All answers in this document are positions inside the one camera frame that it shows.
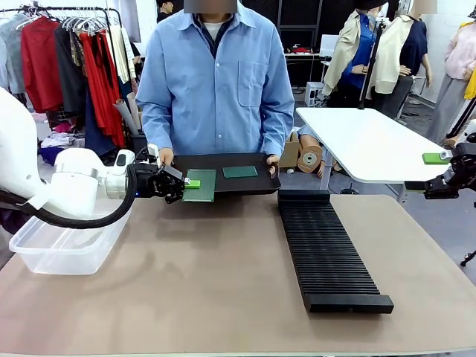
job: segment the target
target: white jacket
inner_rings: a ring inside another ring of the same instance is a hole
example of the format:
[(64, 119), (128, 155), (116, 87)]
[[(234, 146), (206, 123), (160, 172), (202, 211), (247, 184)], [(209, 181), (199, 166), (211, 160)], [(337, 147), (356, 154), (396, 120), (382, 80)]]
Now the white jacket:
[(324, 95), (330, 95), (341, 79), (342, 72), (356, 56), (360, 43), (360, 15), (357, 11), (350, 14), (339, 33), (337, 45), (324, 78)]
[(382, 34), (370, 77), (367, 99), (372, 99), (372, 88), (381, 94), (391, 94), (395, 89), (400, 74), (400, 54), (413, 23), (410, 16), (399, 16)]

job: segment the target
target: white undershirt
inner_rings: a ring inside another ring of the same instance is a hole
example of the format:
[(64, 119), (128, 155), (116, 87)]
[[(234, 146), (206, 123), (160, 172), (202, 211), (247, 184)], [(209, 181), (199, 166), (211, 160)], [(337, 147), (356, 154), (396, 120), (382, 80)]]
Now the white undershirt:
[(221, 26), (224, 22), (217, 22), (216, 24), (212, 24), (210, 22), (204, 22), (203, 25), (207, 28), (208, 32), (211, 35), (211, 38), (215, 41), (216, 35), (218, 35), (218, 31), (220, 31)]

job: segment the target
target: clear plastic bin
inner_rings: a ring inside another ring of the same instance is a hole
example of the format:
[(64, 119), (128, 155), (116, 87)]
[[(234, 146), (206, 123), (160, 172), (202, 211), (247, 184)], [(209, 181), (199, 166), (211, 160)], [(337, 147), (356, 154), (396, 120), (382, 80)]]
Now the clear plastic bin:
[[(109, 213), (96, 213), (94, 218)], [(32, 217), (10, 240), (10, 250), (33, 273), (91, 275), (106, 260), (130, 213), (107, 227), (85, 230), (54, 227)]]

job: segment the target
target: beige table surface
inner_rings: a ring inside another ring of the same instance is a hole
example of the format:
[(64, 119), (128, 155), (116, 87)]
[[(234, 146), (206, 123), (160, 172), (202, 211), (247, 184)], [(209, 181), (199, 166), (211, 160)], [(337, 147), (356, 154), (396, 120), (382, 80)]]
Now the beige table surface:
[(476, 288), (398, 203), (332, 203), (392, 315), (308, 315), (276, 196), (135, 203), (90, 277), (0, 272), (0, 352), (396, 355), (476, 348)]

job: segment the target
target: blue button-up shirt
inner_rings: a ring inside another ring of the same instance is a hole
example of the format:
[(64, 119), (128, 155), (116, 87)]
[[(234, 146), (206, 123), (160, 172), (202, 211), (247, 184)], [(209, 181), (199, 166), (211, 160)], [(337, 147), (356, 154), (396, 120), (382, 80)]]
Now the blue button-up shirt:
[(147, 141), (176, 155), (281, 155), (294, 98), (276, 27), (238, 4), (216, 52), (183, 11), (160, 22), (137, 96)]

